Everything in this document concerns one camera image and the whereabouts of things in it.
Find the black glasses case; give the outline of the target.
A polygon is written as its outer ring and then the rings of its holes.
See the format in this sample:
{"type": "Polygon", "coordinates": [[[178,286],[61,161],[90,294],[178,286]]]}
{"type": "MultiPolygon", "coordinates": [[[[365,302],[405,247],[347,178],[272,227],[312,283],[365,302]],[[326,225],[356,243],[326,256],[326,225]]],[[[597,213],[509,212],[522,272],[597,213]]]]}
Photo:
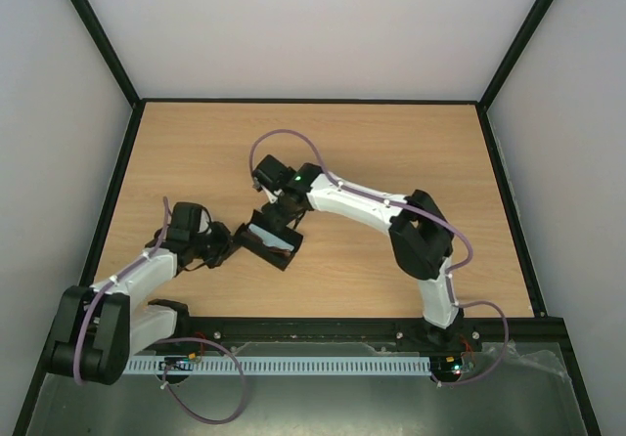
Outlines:
{"type": "Polygon", "coordinates": [[[303,235],[288,226],[276,228],[261,211],[253,210],[250,220],[233,234],[233,241],[275,268],[285,271],[300,250],[303,235]]]}

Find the brown translucent sunglasses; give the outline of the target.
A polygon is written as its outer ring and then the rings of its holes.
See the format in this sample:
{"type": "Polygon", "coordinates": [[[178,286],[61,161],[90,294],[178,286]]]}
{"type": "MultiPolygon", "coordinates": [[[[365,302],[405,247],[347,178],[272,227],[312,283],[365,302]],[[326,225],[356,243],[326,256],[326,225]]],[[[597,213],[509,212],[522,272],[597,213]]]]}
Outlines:
{"type": "Polygon", "coordinates": [[[263,241],[262,245],[271,253],[281,254],[284,256],[291,256],[293,253],[293,246],[288,243],[275,243],[271,241],[263,241]]]}

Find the light blue cleaning cloth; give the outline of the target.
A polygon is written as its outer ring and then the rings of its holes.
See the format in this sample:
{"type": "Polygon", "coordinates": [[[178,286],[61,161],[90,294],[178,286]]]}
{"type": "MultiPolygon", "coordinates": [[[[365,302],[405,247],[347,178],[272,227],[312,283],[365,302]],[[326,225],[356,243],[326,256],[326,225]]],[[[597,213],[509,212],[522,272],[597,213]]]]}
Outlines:
{"type": "Polygon", "coordinates": [[[271,241],[271,242],[275,242],[275,243],[283,243],[284,241],[281,240],[280,238],[278,238],[277,236],[275,236],[274,234],[264,230],[263,228],[254,225],[254,224],[250,224],[247,228],[253,235],[255,235],[257,238],[260,239],[261,242],[265,241],[271,241]]]}

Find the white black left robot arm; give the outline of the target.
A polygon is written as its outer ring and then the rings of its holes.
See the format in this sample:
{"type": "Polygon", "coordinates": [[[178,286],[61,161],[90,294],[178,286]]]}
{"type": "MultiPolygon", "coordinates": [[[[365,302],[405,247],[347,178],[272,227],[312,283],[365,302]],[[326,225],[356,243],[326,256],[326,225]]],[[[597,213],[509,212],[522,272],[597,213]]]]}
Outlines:
{"type": "Polygon", "coordinates": [[[63,293],[43,350],[47,372],[111,385],[128,360],[162,339],[191,333],[189,307],[148,297],[196,260],[215,268],[232,253],[232,236],[221,222],[155,232],[126,267],[90,286],[63,293]]]}

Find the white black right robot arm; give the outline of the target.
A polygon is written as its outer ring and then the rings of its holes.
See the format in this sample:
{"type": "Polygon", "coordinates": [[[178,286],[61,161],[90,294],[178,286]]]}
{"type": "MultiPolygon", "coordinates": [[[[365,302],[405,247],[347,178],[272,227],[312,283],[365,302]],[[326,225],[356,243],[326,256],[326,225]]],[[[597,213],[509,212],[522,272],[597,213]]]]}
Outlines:
{"type": "Polygon", "coordinates": [[[410,196],[376,191],[349,183],[319,165],[295,170],[272,156],[251,172],[255,188],[268,197],[261,208],[266,245],[285,249],[295,243],[289,224],[309,211],[329,212],[388,236],[398,267],[417,280],[423,301],[425,335],[435,348],[450,348],[461,337],[463,313],[450,285],[455,234],[429,194],[410,196]]]}

